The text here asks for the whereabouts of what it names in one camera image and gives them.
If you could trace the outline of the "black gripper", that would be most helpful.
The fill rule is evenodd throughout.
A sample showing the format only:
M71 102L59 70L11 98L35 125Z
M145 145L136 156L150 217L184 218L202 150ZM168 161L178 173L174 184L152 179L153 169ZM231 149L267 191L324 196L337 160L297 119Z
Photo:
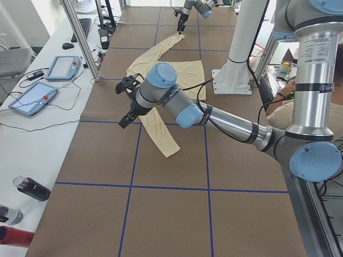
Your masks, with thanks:
M145 108L138 104L136 101L132 101L130 104L130 111L120 120L119 126L125 129L134 121L138 116L145 115Z
M187 22L187 20L188 20L188 15L184 14L184 13L180 13L180 18L179 18L179 21L178 21L178 25L179 26L184 26L185 23Z

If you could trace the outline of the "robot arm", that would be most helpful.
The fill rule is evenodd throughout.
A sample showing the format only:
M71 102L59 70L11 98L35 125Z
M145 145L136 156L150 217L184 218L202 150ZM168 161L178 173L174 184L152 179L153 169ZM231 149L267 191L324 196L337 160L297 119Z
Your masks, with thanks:
M334 65L338 35L342 32L342 1L277 1L274 25L276 40L300 43L295 88L279 92L267 103L273 115L283 102L294 97L292 121L284 127L262 126L189 98L177 84L176 71L167 63L155 64L145 77L124 78L115 88L131 99L130 111L121 119L127 127L137 117L165 108L182 128L194 124L213 126L226 136L256 146L290 172L310 182L335 175L342 156L332 142L329 111L337 82Z
M218 1L216 0L207 0L205 2L200 0L187 0L184 2L184 5L180 10L175 11L175 16L177 17L180 14L178 21L178 27L182 27L188 21L188 17L191 13L192 8L194 7L200 15L207 19L212 14L212 8L217 5Z

